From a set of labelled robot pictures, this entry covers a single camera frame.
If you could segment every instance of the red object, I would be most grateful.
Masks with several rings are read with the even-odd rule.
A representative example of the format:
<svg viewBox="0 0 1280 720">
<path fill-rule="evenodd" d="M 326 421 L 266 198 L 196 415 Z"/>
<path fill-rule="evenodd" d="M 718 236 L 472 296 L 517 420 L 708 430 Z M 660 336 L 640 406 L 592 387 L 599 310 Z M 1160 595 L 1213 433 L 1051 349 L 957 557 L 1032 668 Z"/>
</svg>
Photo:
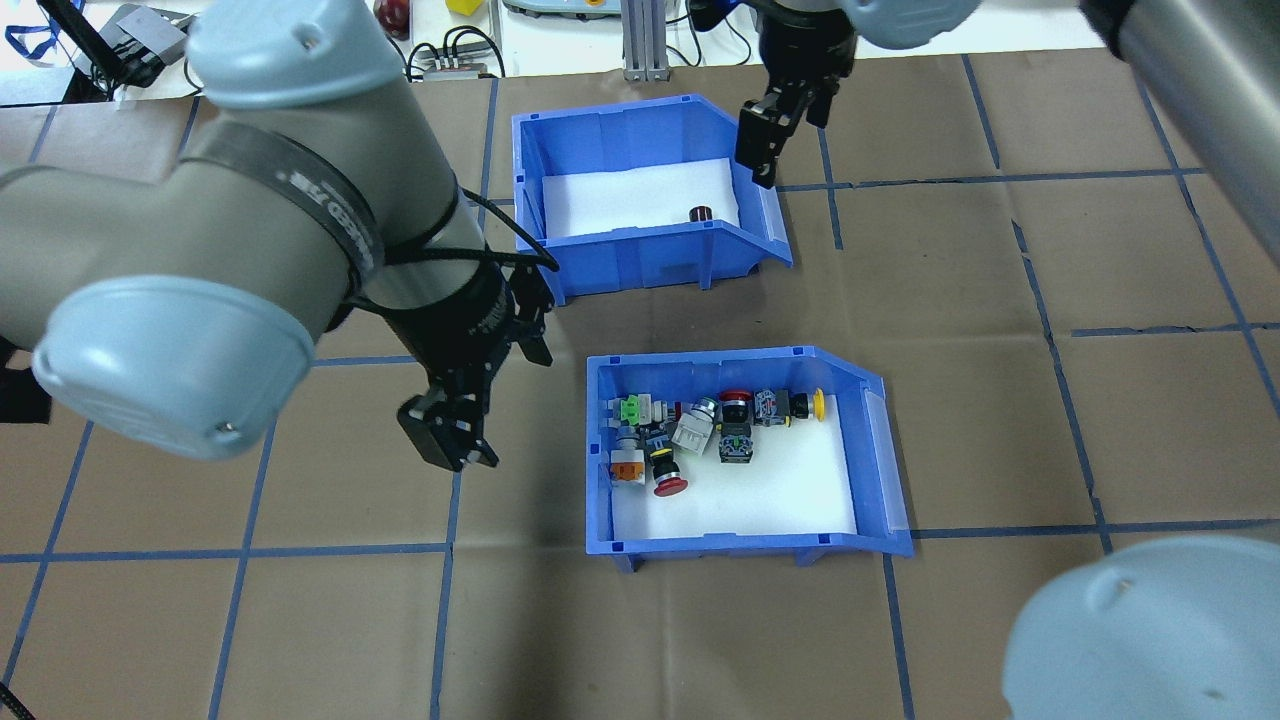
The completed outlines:
<svg viewBox="0 0 1280 720">
<path fill-rule="evenodd" d="M 408 40 L 410 0 L 378 0 L 374 3 L 374 17 L 387 35 L 396 40 Z"/>
<path fill-rule="evenodd" d="M 653 493 L 658 497 L 668 497 L 676 495 L 677 492 L 689 487 L 689 480 L 681 477 L 667 478 L 666 480 L 658 483 L 658 487 L 653 488 Z"/>
</svg>

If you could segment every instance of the electrical cable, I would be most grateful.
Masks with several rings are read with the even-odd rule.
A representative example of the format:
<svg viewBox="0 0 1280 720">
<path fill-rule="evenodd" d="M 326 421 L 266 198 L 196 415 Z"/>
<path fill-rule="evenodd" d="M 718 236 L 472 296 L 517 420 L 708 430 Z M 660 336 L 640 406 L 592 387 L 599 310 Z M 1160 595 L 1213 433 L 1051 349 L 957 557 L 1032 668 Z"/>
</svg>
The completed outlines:
<svg viewBox="0 0 1280 720">
<path fill-rule="evenodd" d="M 694 18 L 689 17 L 689 3 L 685 3 L 685 19 L 689 20 L 689 35 L 694 36 L 694 47 L 698 49 L 698 61 L 695 65 L 703 64 L 703 44 L 698 41 L 698 29 L 694 28 Z"/>
<path fill-rule="evenodd" d="M 388 251 L 389 264 L 424 263 L 428 260 L 477 260 L 477 261 L 493 261 L 498 263 L 499 265 L 541 265 L 553 273 L 559 272 L 559 261 L 556 260 L 556 256 L 552 255 L 549 250 L 543 247 L 543 245 L 538 241 L 538 238 L 531 236 L 529 231 L 520 227 L 520 224 L 516 223 L 516 220 L 511 219 L 511 215 L 508 215 L 500 208 L 494 205 L 493 201 L 490 201 L 489 199 L 483 197 L 479 193 L 472 192 L 465 187 L 461 190 L 463 197 L 471 200 L 472 202 L 480 205 L 485 210 L 493 213 L 499 220 L 502 220 L 503 224 L 506 224 L 516 234 L 518 234 L 520 238 L 524 240 L 529 245 L 529 247 L 534 250 L 536 255 L 526 255 L 522 252 L 498 252 L 490 250 L 488 243 L 485 243 L 484 250 L 477 250 L 474 247 L 417 247 L 408 251 L 399 251 L 402 246 L 396 246 L 394 249 L 390 249 Z M 419 241 L 430 241 L 430 237 L 426 238 L 420 237 Z M 398 255 L 399 258 L 392 260 L 393 255 Z M 360 305 L 360 307 L 364 310 L 370 309 L 365 307 L 364 305 Z"/>
<path fill-rule="evenodd" d="M 9 712 L 13 712 L 13 716 L 18 720 L 36 720 L 36 716 L 27 710 L 27 706 L 23 705 L 4 683 L 0 683 L 0 705 L 8 707 Z"/>
<path fill-rule="evenodd" d="M 689 61 L 689 58 L 685 58 L 685 54 L 684 54 L 684 53 L 681 53 L 680 50 L 676 50 L 675 47 L 672 47 L 671 45 L 668 45 L 668 46 L 667 46 L 667 51 L 668 51 L 668 53 L 675 53 L 675 54 L 676 54 L 676 56 L 677 56 L 677 58 L 680 58 L 680 59 L 681 59 L 681 61 L 684 61 L 684 63 L 685 63 L 686 65 L 689 65 L 690 68 L 691 68 L 691 67 L 694 67 L 694 64 Z"/>
<path fill-rule="evenodd" d="M 413 82 L 413 73 L 412 73 L 412 72 L 410 72 L 410 69 L 408 69 L 408 64 L 410 64 L 410 63 L 408 63 L 408 58 L 406 58 L 406 56 L 404 56 L 404 51 L 399 49 L 399 44 L 398 44 L 398 42 L 396 42 L 396 41 L 394 41 L 394 40 L 392 38 L 392 36 L 389 36 L 389 35 L 388 35 L 388 36 L 385 36 L 385 37 L 387 37 L 387 42 L 390 42 L 390 44 L 392 44 L 392 47 L 394 47 L 394 49 L 396 49 L 396 54 L 401 56 L 401 65 L 403 65 L 403 67 L 404 67 L 404 81 L 406 81 L 406 82 Z"/>
<path fill-rule="evenodd" d="M 502 77 L 507 77 L 507 64 L 503 63 L 502 60 L 502 50 L 498 50 L 498 44 L 494 42 L 492 37 L 489 37 L 483 29 L 475 26 L 458 26 L 454 28 L 449 28 L 449 32 L 453 31 L 457 31 L 457 35 L 453 36 L 453 44 L 449 46 L 449 49 L 453 53 L 454 59 L 458 56 L 458 41 L 468 35 L 475 35 L 489 45 L 489 47 L 493 50 L 493 56 L 498 59 L 498 72 L 502 74 Z"/>
<path fill-rule="evenodd" d="M 191 87 L 193 87 L 196 90 L 195 92 L 191 94 L 192 96 L 200 95 L 201 92 L 205 91 L 204 86 L 196 85 L 196 81 L 191 79 L 191 59 L 189 58 L 183 58 L 182 59 L 182 77 L 187 78 L 187 85 L 189 85 Z"/>
<path fill-rule="evenodd" d="M 552 255 L 549 250 L 547 250 L 545 247 L 543 247 L 543 245 L 540 242 L 538 242 L 538 238 L 535 238 L 534 236 L 529 234 L 529 231 L 526 231 L 525 228 L 520 227 L 520 223 L 517 223 L 516 220 L 511 219 L 511 215 L 508 215 L 507 213 L 504 213 L 502 210 L 502 208 L 498 208 L 497 205 L 494 205 L 488 197 L 483 197 L 479 193 L 471 192 L 470 190 L 467 190 L 465 187 L 462 188 L 462 196 L 466 197 L 467 200 L 475 202 L 476 205 L 484 208 L 485 210 L 489 210 L 490 213 L 493 213 L 499 220 L 502 220 L 502 223 L 504 225 L 507 225 L 508 228 L 512 229 L 512 232 L 515 232 L 516 234 L 518 234 L 520 240 L 524 240 L 530 247 L 534 249 L 534 252 L 536 252 L 539 256 L 541 256 L 543 261 L 539 263 L 539 265 L 544 265 L 545 268 L 548 268 L 553 273 L 558 273 L 559 272 L 559 261 L 556 260 L 556 256 Z M 518 255 L 518 258 L 527 259 L 529 256 L 527 255 Z"/>
<path fill-rule="evenodd" d="M 410 51 L 406 63 L 412 64 L 413 59 L 417 58 L 417 54 L 421 53 L 422 50 L 430 50 L 433 58 L 435 58 L 436 60 L 440 59 L 440 51 L 434 45 L 431 45 L 430 42 L 419 42 L 417 45 L 413 46 L 413 50 Z"/>
<path fill-rule="evenodd" d="M 728 31 L 730 32 L 732 32 L 733 35 L 736 35 L 737 38 L 742 41 L 742 45 L 746 45 L 746 58 L 742 58 L 741 60 L 739 60 L 739 61 L 736 61 L 733 64 L 735 65 L 745 65 L 745 64 L 750 63 L 751 61 L 751 41 L 748 40 L 741 32 L 739 32 L 737 28 L 733 27 L 733 23 L 728 22 L 728 15 L 724 17 L 724 24 L 728 26 Z"/>
</svg>

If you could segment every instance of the electrical component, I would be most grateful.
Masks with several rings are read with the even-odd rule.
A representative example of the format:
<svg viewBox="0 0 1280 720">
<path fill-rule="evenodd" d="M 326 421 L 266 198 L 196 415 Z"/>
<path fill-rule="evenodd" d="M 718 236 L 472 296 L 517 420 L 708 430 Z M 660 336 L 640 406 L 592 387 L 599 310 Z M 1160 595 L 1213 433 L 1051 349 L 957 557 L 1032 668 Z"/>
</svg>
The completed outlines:
<svg viewBox="0 0 1280 720">
<path fill-rule="evenodd" d="M 631 425 L 618 428 L 617 448 L 609 452 L 609 477 L 616 486 L 644 484 L 644 450 Z"/>
<path fill-rule="evenodd" d="M 680 477 L 676 454 L 662 425 L 654 423 L 645 428 L 645 450 L 649 452 L 649 464 L 653 465 L 654 495 L 671 497 L 689 487 L 689 480 Z"/>
<path fill-rule="evenodd" d="M 671 445 L 681 450 L 687 450 L 694 455 L 707 451 L 707 445 L 712 439 L 716 429 L 716 411 L 719 404 L 710 397 L 704 397 L 690 406 L 680 415 L 676 423 L 676 432 L 671 436 Z"/>
<path fill-rule="evenodd" d="M 721 462 L 750 462 L 755 454 L 751 443 L 751 393 L 728 389 L 721 393 Z"/>
</svg>

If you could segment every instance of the blue bin edge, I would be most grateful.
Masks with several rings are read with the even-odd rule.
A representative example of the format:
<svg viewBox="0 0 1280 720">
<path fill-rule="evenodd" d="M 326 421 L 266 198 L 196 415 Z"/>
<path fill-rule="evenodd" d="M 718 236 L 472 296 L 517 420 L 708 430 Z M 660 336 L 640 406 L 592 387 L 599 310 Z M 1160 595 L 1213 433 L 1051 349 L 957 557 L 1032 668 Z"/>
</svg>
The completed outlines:
<svg viewBox="0 0 1280 720">
<path fill-rule="evenodd" d="M 613 114 L 632 109 L 654 108 L 663 105 L 678 105 L 682 102 L 698 102 L 707 111 L 710 111 L 712 114 L 721 118 L 724 123 L 736 127 L 736 120 L 731 115 L 728 115 L 727 113 L 721 110 L 716 104 L 710 102 L 709 100 L 698 94 L 675 95 L 669 97 L 637 100 L 631 102 L 617 102 L 611 105 L 541 110 L 538 113 L 522 113 L 513 115 L 511 119 L 512 183 L 513 183 L 512 195 L 516 208 L 515 211 L 516 222 L 521 227 L 530 229 L 531 234 L 540 241 L 543 247 L 552 251 L 552 255 L 557 256 L 557 260 L 561 260 L 562 265 L 564 265 L 566 261 L 568 261 L 566 255 L 570 255 L 573 249 L 618 243 L 620 241 L 639 241 L 646 237 L 668 237 L 673 234 L 690 234 L 696 231 L 712 231 L 719 233 L 722 237 L 735 238 L 741 243 L 744 249 L 742 258 L 749 259 L 749 261 L 744 263 L 740 260 L 737 263 L 739 265 L 754 266 L 767 259 L 774 259 L 781 261 L 787 268 L 792 268 L 795 265 L 795 261 L 791 252 L 790 237 L 786 231 L 786 223 L 782 218 L 782 206 L 781 202 L 778 201 L 777 190 L 763 188 L 754 183 L 742 183 L 742 184 L 746 188 L 746 192 L 755 195 L 754 200 L 759 202 L 760 208 L 763 209 L 763 215 L 764 215 L 763 224 L 765 227 L 765 234 L 768 237 L 760 237 L 755 233 L 746 232 L 742 228 L 727 223 L 724 220 L 712 220 L 710 223 L 701 223 L 701 227 L 699 227 L 699 223 L 681 223 L 675 225 L 659 225 L 649 228 L 618 228 L 603 233 L 547 238 L 543 237 L 544 233 L 539 232 L 541 223 L 531 222 L 535 210 L 531 208 L 531 202 L 529 201 L 527 195 L 524 191 L 524 186 L 526 183 L 526 181 L 524 179 L 525 160 L 524 160 L 524 147 L 521 141 L 521 126 L 524 123 L 549 120 L 557 118 L 570 118 L 585 114 Z M 529 243 L 518 236 L 516 237 L 516 251 L 525 255 L 535 254 L 534 249 L 530 247 Z M 556 299 L 556 305 L 563 306 L 568 302 L 568 299 L 576 297 L 577 295 L 593 295 L 595 292 L 600 292 L 600 291 L 572 292 L 572 288 L 566 290 L 563 287 L 561 278 L 556 273 L 552 273 L 545 268 L 540 268 L 540 272 L 543 273 L 543 277 L 547 279 L 547 283 L 552 290 L 552 295 Z M 644 282 L 639 282 L 634 278 L 620 278 L 618 281 L 620 287 L 617 287 L 617 290 L 621 291 L 621 290 L 632 290 L 637 287 L 660 287 L 663 284 L 684 284 L 692 282 L 698 282 L 703 290 L 709 290 L 713 279 L 741 277 L 745 274 L 746 270 L 724 272 L 704 266 L 700 269 L 699 277 L 678 282 L 659 282 L 655 284 L 648 284 Z"/>
<path fill-rule="evenodd" d="M 696 538 L 664 538 L 664 539 L 631 539 L 613 541 L 596 539 L 604 533 L 602 523 L 612 519 L 599 518 L 594 511 L 602 507 L 600 493 L 609 492 L 608 482 L 600 482 L 598 475 L 602 466 L 600 454 L 608 448 L 599 447 L 593 438 L 599 437 L 602 398 L 598 387 L 598 374 L 602 368 L 611 365 L 660 365 L 660 364 L 719 364 L 730 360 L 756 360 L 780 357 L 813 357 L 854 375 L 863 380 L 864 393 L 879 398 L 878 418 L 870 418 L 867 430 L 870 434 L 874 451 L 873 457 L 861 459 L 864 465 L 870 462 L 874 468 L 874 482 L 881 488 L 884 498 L 882 511 L 890 518 L 887 525 L 893 525 L 881 537 L 850 534 L 850 533 L 803 533 L 803 534 L 773 534 L 773 536 L 739 536 L 732 533 L 714 533 Z M 666 352 L 641 355 L 604 355 L 586 359 L 586 528 L 585 544 L 586 553 L 595 556 L 609 556 L 622 571 L 635 571 L 645 560 L 701 557 L 704 555 L 795 555 L 796 564 L 808 566 L 828 552 L 873 551 L 902 557 L 913 557 L 915 547 L 911 541 L 911 528 L 906 514 L 906 502 L 902 495 L 901 477 L 897 468 L 897 457 L 893 450 L 893 439 L 890 432 L 887 415 L 887 397 L 883 379 L 863 368 L 846 360 L 831 355 L 814 346 L 782 346 L 750 350 L 719 350 L 696 352 Z M 879 432 L 874 425 L 879 424 Z M 846 461 L 855 461 L 850 456 L 851 450 L 845 447 Z M 854 482 L 854 468 L 850 468 L 850 480 Z M 863 527 L 861 519 L 859 528 Z"/>
</svg>

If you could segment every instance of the light blue joint cap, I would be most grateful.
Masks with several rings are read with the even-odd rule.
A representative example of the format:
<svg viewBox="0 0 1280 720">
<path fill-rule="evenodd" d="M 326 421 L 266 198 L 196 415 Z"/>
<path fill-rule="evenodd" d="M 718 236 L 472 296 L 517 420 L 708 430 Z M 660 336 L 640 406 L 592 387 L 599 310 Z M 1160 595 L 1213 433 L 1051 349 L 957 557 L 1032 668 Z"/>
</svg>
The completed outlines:
<svg viewBox="0 0 1280 720">
<path fill-rule="evenodd" d="M 404 77 L 361 0 L 219 0 L 187 41 L 205 95 L 269 110 L 358 95 Z"/>
<path fill-rule="evenodd" d="M 63 300 L 32 368 L 49 395 L 123 436 L 197 460 L 252 447 L 315 360 L 302 323 L 242 290 L 137 275 Z"/>
<path fill-rule="evenodd" d="M 887 50 L 919 47 L 960 27 L 982 0 L 838 0 L 872 45 Z"/>
</svg>

